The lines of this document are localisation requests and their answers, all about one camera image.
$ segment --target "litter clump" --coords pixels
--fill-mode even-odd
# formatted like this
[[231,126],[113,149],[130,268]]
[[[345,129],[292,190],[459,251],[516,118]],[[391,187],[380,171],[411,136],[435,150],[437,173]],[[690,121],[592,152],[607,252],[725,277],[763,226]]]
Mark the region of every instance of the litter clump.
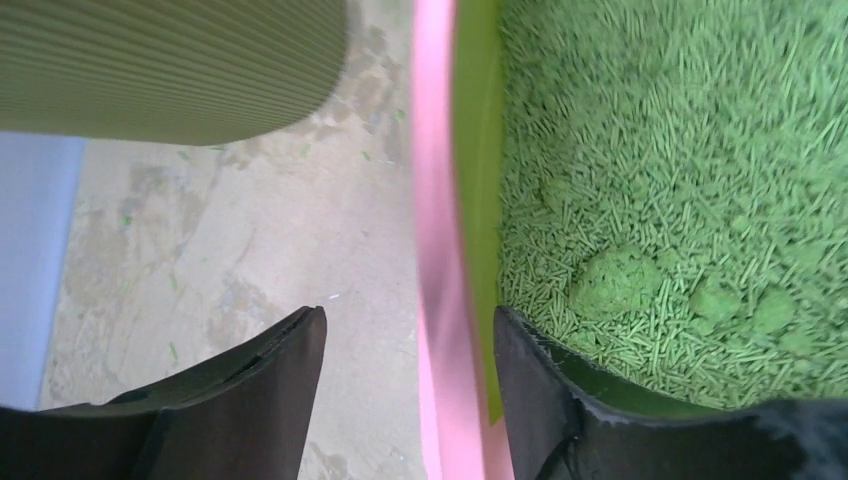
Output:
[[848,3],[506,0],[502,301],[716,408],[848,396]]
[[718,325],[736,315],[742,308],[742,297],[725,282],[710,277],[695,287],[689,297],[689,308],[695,315]]
[[774,333],[786,328],[795,318],[795,300],[779,287],[768,287],[760,297],[757,309],[751,317],[754,331]]
[[614,318],[647,309],[661,283],[654,261],[638,248],[612,248],[589,260],[568,305],[586,318]]

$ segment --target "ribbed cylinder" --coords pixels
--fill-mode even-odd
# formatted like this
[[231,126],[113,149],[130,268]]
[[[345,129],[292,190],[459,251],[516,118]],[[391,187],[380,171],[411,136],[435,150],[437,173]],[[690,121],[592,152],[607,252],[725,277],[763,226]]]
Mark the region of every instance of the ribbed cylinder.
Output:
[[345,0],[0,2],[0,130],[209,145],[332,92]]

